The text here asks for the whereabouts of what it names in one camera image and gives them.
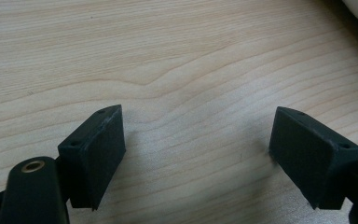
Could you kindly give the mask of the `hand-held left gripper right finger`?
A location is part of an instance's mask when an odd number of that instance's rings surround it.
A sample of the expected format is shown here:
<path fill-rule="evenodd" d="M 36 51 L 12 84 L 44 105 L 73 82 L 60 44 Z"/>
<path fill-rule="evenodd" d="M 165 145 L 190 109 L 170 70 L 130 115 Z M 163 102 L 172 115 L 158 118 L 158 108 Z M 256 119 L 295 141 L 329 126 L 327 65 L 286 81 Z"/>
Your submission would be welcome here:
<path fill-rule="evenodd" d="M 311 116 L 276 109 L 269 153 L 314 208 L 340 209 L 358 146 Z"/>

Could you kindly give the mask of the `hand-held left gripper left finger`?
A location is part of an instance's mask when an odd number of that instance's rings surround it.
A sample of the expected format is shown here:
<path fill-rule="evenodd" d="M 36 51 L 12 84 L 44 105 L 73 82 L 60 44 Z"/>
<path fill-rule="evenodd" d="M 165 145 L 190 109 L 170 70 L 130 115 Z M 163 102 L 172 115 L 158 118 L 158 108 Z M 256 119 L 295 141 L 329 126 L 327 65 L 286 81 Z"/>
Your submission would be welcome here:
<path fill-rule="evenodd" d="M 122 106 L 94 112 L 59 145 L 59 174 L 74 208 L 96 210 L 126 152 Z"/>

